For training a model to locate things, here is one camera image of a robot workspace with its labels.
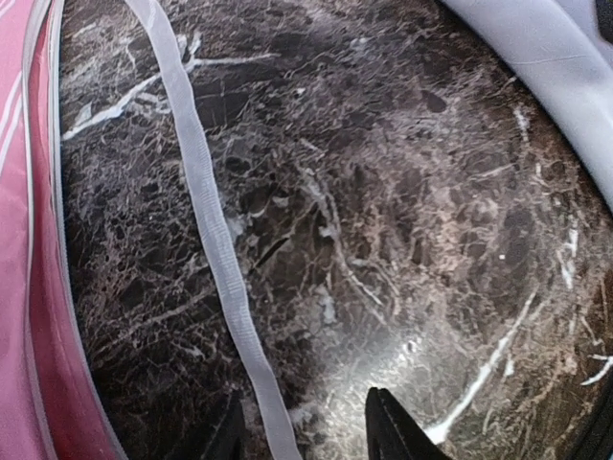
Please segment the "pink racket bag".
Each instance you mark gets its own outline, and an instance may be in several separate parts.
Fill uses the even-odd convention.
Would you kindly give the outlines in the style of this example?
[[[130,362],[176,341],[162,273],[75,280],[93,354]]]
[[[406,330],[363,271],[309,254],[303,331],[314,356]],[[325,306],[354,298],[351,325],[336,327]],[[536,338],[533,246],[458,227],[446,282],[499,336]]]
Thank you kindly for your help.
[[[307,16],[288,1],[6,1],[30,328],[59,459],[192,459],[238,392],[245,459],[298,459],[263,261]]]

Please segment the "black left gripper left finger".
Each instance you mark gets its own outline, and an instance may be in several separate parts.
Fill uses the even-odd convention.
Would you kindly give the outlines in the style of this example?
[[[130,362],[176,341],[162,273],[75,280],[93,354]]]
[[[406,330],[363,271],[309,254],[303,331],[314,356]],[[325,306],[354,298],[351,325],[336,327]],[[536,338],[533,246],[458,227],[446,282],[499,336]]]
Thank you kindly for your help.
[[[196,429],[192,459],[244,458],[244,416],[238,392],[220,398]]]

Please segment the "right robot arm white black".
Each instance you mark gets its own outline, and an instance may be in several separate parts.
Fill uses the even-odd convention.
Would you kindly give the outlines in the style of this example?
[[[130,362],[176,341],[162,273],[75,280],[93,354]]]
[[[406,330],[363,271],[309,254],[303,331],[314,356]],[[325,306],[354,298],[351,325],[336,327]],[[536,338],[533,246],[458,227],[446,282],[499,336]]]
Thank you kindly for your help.
[[[612,201],[612,4],[446,0],[537,97]]]

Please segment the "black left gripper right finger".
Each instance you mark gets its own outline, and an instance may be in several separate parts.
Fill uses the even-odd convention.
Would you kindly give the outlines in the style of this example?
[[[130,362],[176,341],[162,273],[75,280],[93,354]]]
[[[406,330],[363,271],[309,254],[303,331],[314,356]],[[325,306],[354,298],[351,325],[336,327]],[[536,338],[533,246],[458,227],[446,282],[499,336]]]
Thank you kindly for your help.
[[[371,460],[449,460],[386,388],[367,395],[366,432]]]

